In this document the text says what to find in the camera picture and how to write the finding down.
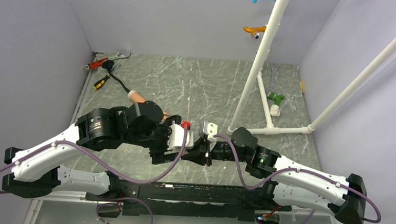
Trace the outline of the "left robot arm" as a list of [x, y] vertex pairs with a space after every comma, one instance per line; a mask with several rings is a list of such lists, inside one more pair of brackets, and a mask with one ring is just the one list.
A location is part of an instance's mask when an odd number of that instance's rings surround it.
[[112, 169], [79, 171], [65, 167], [65, 162], [79, 155], [93, 157], [122, 144], [148, 148], [153, 158], [162, 158], [172, 130], [161, 108], [152, 101], [95, 108], [38, 146], [8, 148], [5, 162], [10, 171], [2, 178], [2, 191], [33, 199], [55, 191], [78, 191], [115, 200], [120, 196], [121, 177]]

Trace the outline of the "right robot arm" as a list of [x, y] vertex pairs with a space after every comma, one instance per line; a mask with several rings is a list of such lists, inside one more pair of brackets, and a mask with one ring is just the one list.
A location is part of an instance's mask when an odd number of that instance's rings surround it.
[[240, 177], [243, 174], [239, 164], [245, 163], [245, 171], [261, 182], [249, 186], [241, 178], [242, 185], [251, 190], [263, 188], [259, 204], [265, 209], [296, 206], [329, 213], [342, 224], [366, 221], [366, 187], [356, 174], [336, 176], [301, 165], [259, 145], [246, 128], [235, 130], [227, 138], [217, 134], [210, 123], [197, 140], [185, 125], [172, 125], [171, 129], [168, 149], [182, 150], [181, 159], [201, 166], [210, 166], [214, 160], [234, 161]]

